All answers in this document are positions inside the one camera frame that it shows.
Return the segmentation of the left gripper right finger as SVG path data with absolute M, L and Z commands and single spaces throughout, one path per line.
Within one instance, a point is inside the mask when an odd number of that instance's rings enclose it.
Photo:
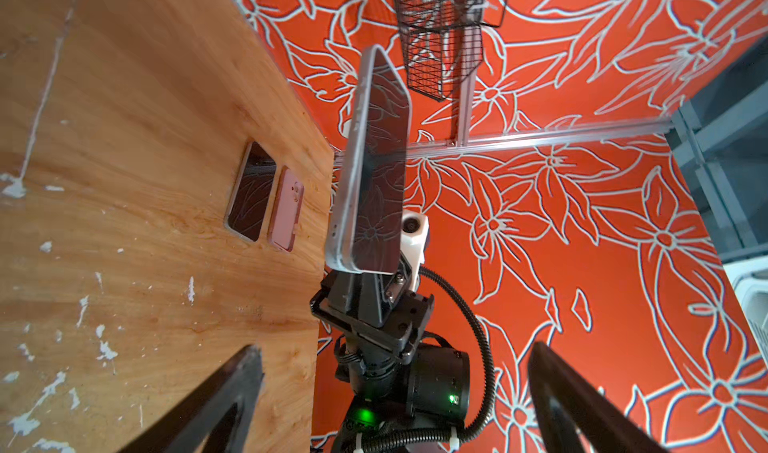
M 528 380 L 538 429 L 548 452 L 663 452 L 547 344 L 537 342 Z

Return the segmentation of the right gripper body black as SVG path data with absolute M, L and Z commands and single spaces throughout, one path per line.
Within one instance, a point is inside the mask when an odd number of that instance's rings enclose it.
M 408 288 L 410 274 L 333 271 L 310 300 L 314 317 L 361 347 L 398 363 L 413 361 L 435 299 Z

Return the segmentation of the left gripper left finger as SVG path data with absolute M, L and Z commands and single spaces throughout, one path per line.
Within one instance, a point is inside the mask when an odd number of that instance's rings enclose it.
M 261 349 L 247 345 L 123 452 L 242 452 L 264 379 Z

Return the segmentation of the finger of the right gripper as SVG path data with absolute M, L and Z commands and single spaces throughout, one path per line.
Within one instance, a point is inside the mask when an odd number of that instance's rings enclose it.
M 341 310 L 373 327 L 382 327 L 399 293 L 399 274 L 342 273 Z

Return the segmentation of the black smartphone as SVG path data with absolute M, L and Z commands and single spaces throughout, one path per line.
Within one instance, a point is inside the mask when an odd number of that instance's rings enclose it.
M 353 100 L 325 262 L 340 272 L 391 274 L 400 255 L 412 100 L 378 44 L 363 52 Z

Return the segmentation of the pink phone case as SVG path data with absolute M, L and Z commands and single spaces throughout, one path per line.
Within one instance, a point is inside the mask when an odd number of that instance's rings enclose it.
M 296 238 L 305 187 L 299 177 L 284 167 L 268 230 L 269 243 L 285 252 L 292 252 Z

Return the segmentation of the phone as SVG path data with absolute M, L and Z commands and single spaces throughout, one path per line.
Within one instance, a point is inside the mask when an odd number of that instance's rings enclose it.
M 234 234 L 259 239 L 276 171 L 277 163 L 257 142 L 246 147 L 225 217 Z

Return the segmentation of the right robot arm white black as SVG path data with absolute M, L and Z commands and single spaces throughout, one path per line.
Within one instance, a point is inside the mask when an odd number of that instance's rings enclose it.
M 451 298 L 473 332 L 483 368 L 480 409 L 466 419 L 470 357 L 428 331 L 435 299 L 407 287 L 416 276 L 407 265 L 392 275 L 331 271 L 310 310 L 340 332 L 333 346 L 335 376 L 353 391 L 334 452 L 413 452 L 440 443 L 458 450 L 492 419 L 495 366 L 481 322 L 441 275 L 428 268 L 418 275 Z

